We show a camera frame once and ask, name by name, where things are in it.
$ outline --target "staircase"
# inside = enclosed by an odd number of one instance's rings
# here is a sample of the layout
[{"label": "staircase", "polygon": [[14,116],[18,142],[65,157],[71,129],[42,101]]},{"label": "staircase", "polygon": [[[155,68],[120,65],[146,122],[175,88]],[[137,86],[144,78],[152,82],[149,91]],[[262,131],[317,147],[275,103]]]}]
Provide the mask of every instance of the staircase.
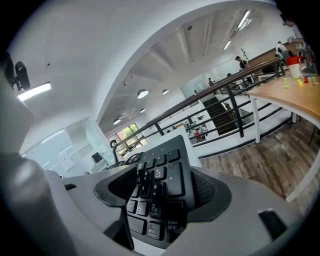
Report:
[{"label": "staircase", "polygon": [[[208,106],[210,106],[214,103],[217,103],[217,102],[218,102],[217,98],[214,97],[214,98],[211,98],[211,99],[209,99],[205,102],[202,102],[202,103],[205,107],[208,107]],[[210,117],[213,118],[216,115],[225,113],[226,109],[222,106],[221,103],[218,103],[218,104],[215,104],[215,105],[207,108],[207,111],[208,111]],[[235,118],[233,117],[231,112],[228,112],[228,113],[225,113],[225,114],[219,115],[218,117],[213,118],[212,121],[213,121],[215,127],[219,127],[219,126],[222,126],[222,125],[224,125],[228,122],[231,122],[233,120],[235,120]],[[230,131],[233,131],[234,129],[237,129],[237,128],[238,127],[236,126],[235,123],[230,123],[230,124],[227,124],[221,128],[218,128],[217,132],[219,135],[222,135],[222,134],[226,134]]]}]

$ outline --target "window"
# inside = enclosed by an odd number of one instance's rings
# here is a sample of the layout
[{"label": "window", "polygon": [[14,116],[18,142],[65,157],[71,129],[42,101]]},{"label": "window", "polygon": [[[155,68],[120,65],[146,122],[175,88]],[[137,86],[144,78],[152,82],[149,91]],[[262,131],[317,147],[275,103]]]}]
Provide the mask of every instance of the window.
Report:
[{"label": "window", "polygon": [[[124,128],[123,130],[117,132],[116,134],[110,136],[109,141],[111,142],[115,140],[117,143],[119,143],[120,141],[125,140],[126,138],[128,138],[130,135],[132,135],[138,130],[139,130],[138,126],[135,123],[133,123],[130,126]],[[126,140],[125,142],[126,145],[124,143],[119,145],[116,148],[116,151],[119,153],[119,155],[121,155],[124,158],[126,154],[129,152],[129,149],[133,151],[137,148],[142,147],[143,145],[148,144],[146,139],[142,139],[138,141],[142,137],[143,137],[143,134],[138,133],[136,136],[133,136],[132,138]]]}]

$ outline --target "black metal railing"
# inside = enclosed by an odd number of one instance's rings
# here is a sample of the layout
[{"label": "black metal railing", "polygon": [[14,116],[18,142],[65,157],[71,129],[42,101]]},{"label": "black metal railing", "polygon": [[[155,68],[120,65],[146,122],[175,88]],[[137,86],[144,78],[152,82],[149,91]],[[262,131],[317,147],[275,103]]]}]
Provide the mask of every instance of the black metal railing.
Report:
[{"label": "black metal railing", "polygon": [[[274,69],[275,69],[275,72],[266,74],[266,75],[270,75],[270,76],[266,77],[265,79],[263,79],[261,81],[254,81],[254,82],[246,81],[246,79],[248,78],[249,75],[251,75],[251,74],[253,74],[253,73],[255,73],[255,72],[257,72],[257,71],[259,71],[259,70],[261,70],[261,69],[263,69],[265,67],[268,67],[268,66],[273,66]],[[197,132],[196,134],[191,135],[189,137],[189,139],[192,140],[192,139],[195,139],[195,138],[200,138],[200,137],[206,136],[207,134],[215,132],[215,131],[220,131],[220,132],[227,131],[227,130],[230,129],[230,125],[232,125],[232,127],[236,127],[236,128],[231,130],[231,131],[228,131],[227,133],[222,133],[218,137],[215,137],[213,139],[209,139],[209,140],[202,141],[202,142],[198,142],[197,141],[197,143],[194,144],[193,147],[199,147],[201,145],[204,145],[204,144],[207,144],[207,143],[211,143],[211,142],[226,138],[226,137],[228,137],[230,135],[233,135],[233,134],[236,134],[236,133],[239,133],[240,137],[243,137],[244,136],[244,130],[254,125],[254,122],[251,122],[249,124],[245,124],[243,120],[245,118],[248,118],[251,115],[253,115],[253,112],[249,112],[248,114],[241,116],[240,112],[239,112],[239,108],[242,108],[243,106],[249,104],[251,101],[247,100],[246,102],[237,105],[237,101],[235,99],[235,96],[240,96],[240,95],[247,96],[247,94],[246,94],[247,91],[253,89],[254,87],[258,87],[261,84],[267,83],[270,80],[272,80],[272,79],[274,79],[276,77],[280,77],[281,75],[284,75],[284,74],[285,74],[285,71],[282,68],[281,60],[279,58],[277,58],[277,59],[274,59],[274,60],[265,61],[265,62],[260,63],[258,65],[255,65],[255,66],[249,67],[249,68],[247,68],[245,70],[242,70],[242,71],[240,71],[240,72],[238,72],[238,73],[236,73],[234,75],[228,76],[227,78],[217,82],[212,87],[210,87],[210,88],[208,88],[208,89],[206,89],[206,90],[204,90],[204,91],[202,91],[200,93],[197,93],[196,95],[194,95],[194,96],[192,96],[190,98],[187,98],[183,102],[180,102],[176,106],[172,107],[171,109],[169,109],[166,112],[164,112],[163,114],[159,115],[158,117],[156,117],[152,121],[148,122],[145,126],[143,126],[138,131],[136,131],[133,134],[131,134],[130,136],[128,136],[126,139],[124,139],[124,140],[120,141],[118,144],[116,144],[113,147],[113,156],[114,156],[115,162],[118,163],[118,157],[117,157],[117,153],[116,153],[116,148],[121,144],[125,144],[127,140],[129,140],[132,137],[136,136],[137,134],[145,131],[146,129],[154,126],[157,129],[157,131],[155,131],[155,132],[153,132],[153,133],[151,133],[151,134],[149,134],[147,136],[142,136],[137,141],[135,141],[134,144],[138,144],[141,140],[145,140],[148,137],[151,137],[151,136],[153,136],[155,134],[158,134],[158,133],[161,136],[163,136],[164,135],[164,131],[167,130],[168,128],[170,128],[170,127],[172,127],[172,126],[174,126],[176,124],[181,124],[183,121],[189,120],[190,118],[194,117],[195,115],[198,115],[199,113],[202,113],[202,112],[208,111],[208,110],[212,110],[214,107],[218,107],[219,105],[221,105],[222,103],[225,103],[228,100],[230,100],[232,108],[230,108],[228,110],[225,110],[225,111],[223,111],[221,113],[218,113],[218,114],[216,114],[214,116],[211,116],[210,118],[208,118],[208,119],[206,119],[204,121],[201,121],[199,123],[196,123],[196,124],[193,124],[193,125],[191,125],[189,127],[186,127],[186,131],[189,132],[189,131],[195,130],[195,129],[205,125],[208,122],[217,120],[217,118],[219,118],[219,119],[223,118],[224,115],[229,115],[231,120],[227,121],[227,122],[224,122],[223,124],[218,125],[218,126],[216,126],[216,124],[215,124],[215,128],[213,128],[213,129],[205,130],[205,131],[203,131],[201,133]],[[259,76],[259,75],[252,75],[252,76],[250,76],[250,78],[252,80],[254,80],[254,78],[256,78],[257,76]],[[226,97],[221,99],[221,100],[218,100],[218,101],[216,101],[216,102],[214,102],[212,104],[210,103],[209,105],[207,105],[206,107],[202,108],[201,110],[196,111],[193,114],[190,114],[190,115],[188,115],[188,116],[186,116],[186,117],[184,117],[184,118],[182,118],[182,119],[180,119],[178,121],[175,121],[175,122],[171,123],[170,125],[167,125],[165,127],[160,127],[161,121],[163,121],[163,120],[165,120],[165,119],[167,119],[169,117],[174,116],[177,112],[187,108],[188,106],[190,106],[191,104],[196,103],[197,101],[202,100],[204,97],[206,97],[208,95],[213,95],[214,96],[214,95],[217,95],[217,94],[222,94],[222,95],[225,94]],[[260,111],[260,110],[262,110],[262,109],[264,109],[264,108],[266,108],[266,107],[268,107],[270,105],[271,105],[271,103],[267,103],[267,104],[261,106],[258,109],[258,111]],[[260,119],[260,121],[263,121],[264,119],[272,116],[273,114],[278,112],[280,109],[281,108],[277,108],[273,112],[271,112],[268,115],[262,117]],[[126,154],[127,152],[132,151],[134,146],[132,146],[132,147],[127,146],[126,148],[127,148],[127,150],[125,152],[123,152],[121,155],[123,155],[124,153]]]}]

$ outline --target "wooden table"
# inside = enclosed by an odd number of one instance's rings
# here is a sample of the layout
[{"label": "wooden table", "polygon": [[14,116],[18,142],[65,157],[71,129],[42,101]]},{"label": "wooden table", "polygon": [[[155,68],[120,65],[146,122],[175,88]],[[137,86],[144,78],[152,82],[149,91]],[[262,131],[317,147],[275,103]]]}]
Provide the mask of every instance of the wooden table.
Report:
[{"label": "wooden table", "polygon": [[[286,74],[247,92],[253,109],[256,143],[260,142],[260,124],[256,100],[262,100],[283,107],[294,113],[294,122],[296,114],[298,114],[320,129],[320,77],[316,74],[309,75],[315,77],[318,84],[314,84],[313,82],[303,83],[304,81],[302,80],[302,86],[299,86],[295,78]],[[318,172],[319,167],[320,151],[303,180],[286,198],[287,202],[291,202],[307,187]]]}]

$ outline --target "keyboard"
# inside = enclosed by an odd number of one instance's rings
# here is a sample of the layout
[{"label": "keyboard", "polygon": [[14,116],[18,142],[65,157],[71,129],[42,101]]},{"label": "keyboard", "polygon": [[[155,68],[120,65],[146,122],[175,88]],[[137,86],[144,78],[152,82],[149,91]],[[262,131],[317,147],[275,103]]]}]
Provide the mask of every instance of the keyboard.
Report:
[{"label": "keyboard", "polygon": [[131,235],[167,248],[184,230],[195,197],[185,142],[177,136],[139,157],[136,187],[126,205]]}]

